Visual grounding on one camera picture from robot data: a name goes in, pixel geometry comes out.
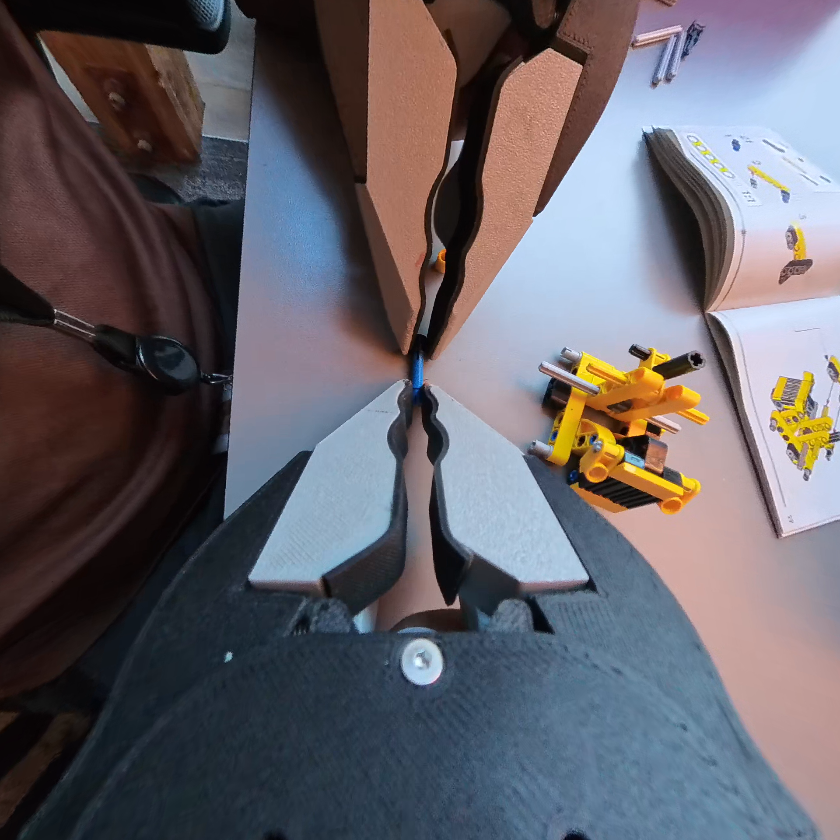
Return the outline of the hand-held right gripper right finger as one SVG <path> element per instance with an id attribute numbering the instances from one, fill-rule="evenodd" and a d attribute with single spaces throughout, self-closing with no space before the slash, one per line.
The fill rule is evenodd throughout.
<path id="1" fill-rule="evenodd" d="M 435 385 L 423 388 L 434 569 L 447 605 L 586 587 L 590 577 L 523 453 Z"/>

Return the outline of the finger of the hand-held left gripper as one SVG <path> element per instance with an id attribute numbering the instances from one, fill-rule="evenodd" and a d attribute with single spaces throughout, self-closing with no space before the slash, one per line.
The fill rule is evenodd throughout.
<path id="1" fill-rule="evenodd" d="M 427 331 L 436 359 L 528 231 L 582 66 L 548 48 L 498 69 L 458 158 L 458 220 Z"/>
<path id="2" fill-rule="evenodd" d="M 386 315 L 407 354 L 424 309 L 455 57 L 422 1 L 314 6 Z"/>

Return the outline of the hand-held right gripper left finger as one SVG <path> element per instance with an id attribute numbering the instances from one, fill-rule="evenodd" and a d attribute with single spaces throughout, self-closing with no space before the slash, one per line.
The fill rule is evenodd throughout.
<path id="1" fill-rule="evenodd" d="M 413 388 L 397 381 L 309 455 L 248 581 L 341 600 L 352 615 L 404 571 Z"/>

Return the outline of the yellow lego vehicle model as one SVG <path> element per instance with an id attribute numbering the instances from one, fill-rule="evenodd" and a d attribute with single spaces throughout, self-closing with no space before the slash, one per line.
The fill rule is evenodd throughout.
<path id="1" fill-rule="evenodd" d="M 629 371 L 570 348 L 540 364 L 549 377 L 542 405 L 555 417 L 548 441 L 533 441 L 528 453 L 567 466 L 570 488 L 596 508 L 675 515 L 699 495 L 700 483 L 666 464 L 663 435 L 681 429 L 669 415 L 701 426 L 709 418 L 697 408 L 700 395 L 673 380 L 706 361 L 698 351 L 672 357 L 636 343 L 628 352 L 637 361 Z"/>

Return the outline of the lego instruction booklet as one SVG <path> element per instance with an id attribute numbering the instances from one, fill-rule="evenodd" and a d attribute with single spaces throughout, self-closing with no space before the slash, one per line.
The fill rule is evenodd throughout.
<path id="1" fill-rule="evenodd" d="M 765 128 L 649 127 L 700 229 L 704 311 L 779 537 L 839 518 L 839 185 Z"/>

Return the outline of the black office chair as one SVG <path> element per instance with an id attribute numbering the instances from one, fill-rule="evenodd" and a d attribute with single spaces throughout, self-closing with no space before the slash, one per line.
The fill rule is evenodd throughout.
<path id="1" fill-rule="evenodd" d="M 215 55 L 228 43 L 229 1 L 6 1 L 25 28 Z"/>

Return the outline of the wooden post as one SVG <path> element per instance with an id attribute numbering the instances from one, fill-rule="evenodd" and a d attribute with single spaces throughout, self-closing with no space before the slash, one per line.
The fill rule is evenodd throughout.
<path id="1" fill-rule="evenodd" d="M 116 149 L 142 162 L 199 161 L 204 102 L 185 53 L 56 31 L 40 37 Z"/>

